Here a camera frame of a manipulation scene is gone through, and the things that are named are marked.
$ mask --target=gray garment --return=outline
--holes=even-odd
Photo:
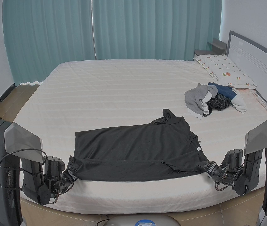
[[[217,95],[218,89],[215,85],[201,85],[198,84],[194,89],[188,90],[185,92],[185,102],[187,107],[199,114],[203,115],[204,110],[202,108],[202,100],[208,93],[208,91],[212,94],[212,98]]]

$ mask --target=mattress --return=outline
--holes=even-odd
[[[42,139],[48,156],[65,164],[74,153],[75,132],[146,124],[167,108],[183,116],[204,154],[221,164],[228,150],[244,149],[245,134],[267,120],[267,106],[253,90],[240,90],[248,110],[214,110],[202,120],[187,112],[184,93],[213,82],[198,63],[174,60],[67,62],[35,91],[15,122]],[[265,184],[265,156],[256,188]],[[199,209],[238,196],[222,192],[205,174],[144,182],[78,180],[51,208],[84,214],[158,213]]]

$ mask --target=curtain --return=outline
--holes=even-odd
[[[95,59],[91,0],[3,0],[3,32],[16,85]]]
[[[222,0],[92,0],[97,59],[192,60],[219,37]]]

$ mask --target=pillowcase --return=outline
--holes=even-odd
[[[226,55],[199,55],[194,58],[211,75],[216,84],[234,88],[255,89],[256,84]]]

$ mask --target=black t-shirt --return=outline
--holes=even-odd
[[[207,158],[197,135],[163,109],[149,124],[76,132],[68,166],[82,180],[151,181],[200,174],[200,161]]]

